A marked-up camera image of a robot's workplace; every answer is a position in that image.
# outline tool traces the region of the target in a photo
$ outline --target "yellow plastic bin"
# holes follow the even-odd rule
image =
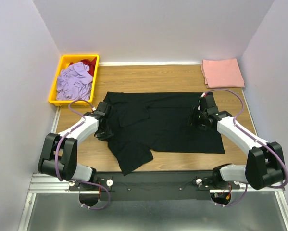
[[[83,59],[89,59],[90,61],[94,60],[97,58],[96,61],[96,67],[95,67],[95,72],[94,76],[92,79],[92,86],[91,86],[91,94],[90,94],[90,99],[87,100],[88,102],[92,103],[93,95],[94,95],[94,89],[95,89],[95,84],[96,84],[96,78],[97,78],[97,72],[98,72],[98,67],[99,67],[99,56],[97,54],[68,54],[68,55],[63,55],[61,57],[61,60],[59,62],[55,79],[52,84],[50,96],[49,96],[49,102],[56,105],[56,106],[65,106],[71,103],[73,100],[56,100],[57,96],[57,90],[56,90],[56,82],[57,82],[57,76],[60,74],[61,70],[67,69],[70,63],[77,63]],[[75,102],[73,105],[82,105],[82,106],[87,106],[86,102]]]

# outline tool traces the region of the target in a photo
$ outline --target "red clothing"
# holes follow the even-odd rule
[[[89,66],[88,73],[90,73],[91,76],[94,76],[95,67],[96,67],[96,61],[97,61],[97,58],[95,58],[93,61],[90,61],[89,59],[83,59],[80,62],[82,62],[85,65],[88,65]]]

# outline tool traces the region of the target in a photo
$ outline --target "lavender clothing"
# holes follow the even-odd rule
[[[82,62],[61,70],[61,74],[57,76],[56,100],[89,100],[92,76],[87,71],[89,66]]]

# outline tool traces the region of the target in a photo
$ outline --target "wooden table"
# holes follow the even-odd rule
[[[113,92],[203,92],[207,88],[199,65],[188,66],[100,66],[94,93],[94,106],[103,101],[108,91]],[[232,88],[243,98],[241,88]],[[232,115],[241,109],[239,100],[225,91],[217,91],[214,98],[219,110]],[[82,113],[89,108],[78,108]],[[80,117],[68,108],[61,108],[57,132],[66,130]],[[250,114],[245,111],[238,121],[254,132]],[[154,160],[144,164],[138,171],[153,170],[204,170],[232,163],[246,163],[245,154],[228,138],[222,136],[225,154],[163,153],[152,151]],[[88,137],[78,147],[78,162],[94,167],[97,171],[120,171],[116,158],[107,147],[107,142]]]

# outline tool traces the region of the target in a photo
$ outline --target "folded pink cloth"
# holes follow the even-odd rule
[[[207,88],[244,87],[237,59],[203,60],[201,70]]]

